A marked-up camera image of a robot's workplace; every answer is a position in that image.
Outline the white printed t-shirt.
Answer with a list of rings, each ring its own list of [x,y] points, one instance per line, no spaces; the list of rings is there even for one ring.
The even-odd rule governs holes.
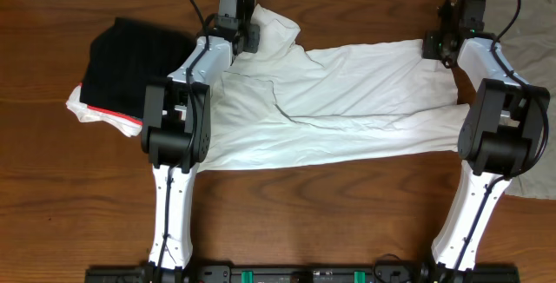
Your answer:
[[[300,27],[257,7],[254,54],[212,88],[204,170],[291,168],[453,151],[468,107],[421,40],[305,50]]]

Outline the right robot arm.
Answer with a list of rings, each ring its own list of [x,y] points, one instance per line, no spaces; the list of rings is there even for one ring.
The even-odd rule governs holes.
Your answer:
[[[521,78],[499,37],[485,32],[486,2],[446,0],[438,10],[440,27],[426,33],[422,46],[423,58],[462,69],[475,89],[457,141],[460,183],[432,246],[438,267],[460,273],[474,269],[499,198],[539,160],[549,131],[549,92]]]

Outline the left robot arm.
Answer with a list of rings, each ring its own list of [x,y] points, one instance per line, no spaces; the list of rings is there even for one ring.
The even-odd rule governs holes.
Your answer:
[[[156,183],[149,264],[159,276],[184,270],[192,257],[193,189],[209,151],[211,88],[241,53],[258,50],[260,28],[251,20],[256,5],[256,0],[219,0],[185,62],[146,88],[142,151]]]

